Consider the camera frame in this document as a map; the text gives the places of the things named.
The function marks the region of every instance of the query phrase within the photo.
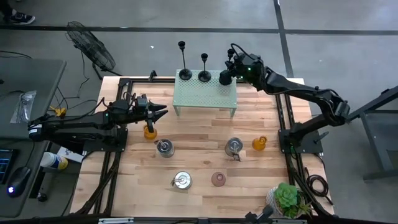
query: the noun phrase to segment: gray desk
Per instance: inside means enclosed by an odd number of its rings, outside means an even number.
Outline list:
[[[0,85],[0,95],[14,90],[36,90],[30,118],[38,118],[47,112],[65,66],[66,62],[62,60],[0,58],[0,79],[4,80],[4,84]],[[33,142],[28,138],[27,125],[9,123],[18,97],[16,93],[0,98],[0,147],[17,149],[11,173],[25,165],[32,173],[24,193],[19,197],[10,198],[6,185],[0,185],[0,217],[17,217],[21,213],[48,145],[48,142],[36,142],[32,151]]]
[[[66,62],[28,58],[0,58],[0,95],[10,91],[36,90],[31,119],[43,116],[52,101],[61,80]],[[18,102],[19,93],[0,98],[0,138],[28,139],[26,124],[11,124],[10,120]]]

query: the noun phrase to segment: silver canister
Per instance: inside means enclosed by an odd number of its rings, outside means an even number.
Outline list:
[[[192,178],[189,173],[181,171],[174,177],[171,184],[181,190],[188,190],[192,185]]]
[[[243,142],[238,138],[231,138],[225,145],[225,153],[231,157],[234,157],[234,160],[240,161],[239,152],[243,148]]]
[[[154,142],[160,155],[164,158],[170,158],[174,155],[173,143],[168,139],[161,139]]]

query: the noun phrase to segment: black fan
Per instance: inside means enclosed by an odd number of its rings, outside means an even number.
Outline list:
[[[104,44],[99,41],[94,34],[88,31],[85,26],[76,21],[68,22],[67,32],[74,46],[81,50],[83,54],[93,62],[93,68],[100,80],[102,80],[102,77],[98,73],[95,65],[103,72],[110,72],[122,76],[112,71],[116,65],[112,55],[106,50]]]

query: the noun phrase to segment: gray floor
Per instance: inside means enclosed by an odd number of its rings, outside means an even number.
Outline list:
[[[280,0],[286,29],[396,30],[398,2],[394,0]],[[37,16],[36,25],[64,26],[80,21],[87,26],[278,28],[272,0],[25,0],[16,8]],[[187,43],[187,66],[200,69],[200,54],[209,55],[207,68],[224,69],[228,44],[235,42],[248,52],[261,54],[274,70],[285,73],[279,34],[181,33],[181,32],[94,32],[111,52],[115,71],[124,75],[173,75],[181,67],[177,42]],[[352,110],[398,83],[398,36],[288,35],[290,59],[295,77],[308,85],[333,88],[349,101]],[[2,50],[28,54],[33,58],[59,58],[68,62],[59,85],[65,96],[76,94],[82,75],[80,52],[64,32],[0,30]],[[86,59],[81,99],[70,106],[95,99],[101,82]],[[81,114],[88,103],[70,111]],[[311,105],[312,113],[320,110]],[[362,176],[378,171],[363,126],[359,120],[338,128],[323,128],[326,174],[337,215],[345,218],[398,221],[398,179],[365,184]],[[77,173],[78,166],[71,168]],[[48,177],[44,189],[49,201],[29,200],[20,218],[60,215],[76,181],[76,174]]]

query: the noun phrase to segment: potted plant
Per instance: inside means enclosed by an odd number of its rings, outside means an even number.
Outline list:
[[[294,219],[311,214],[310,203],[305,203],[303,192],[286,183],[280,183],[268,192],[267,203],[274,209],[274,215],[280,217]]]

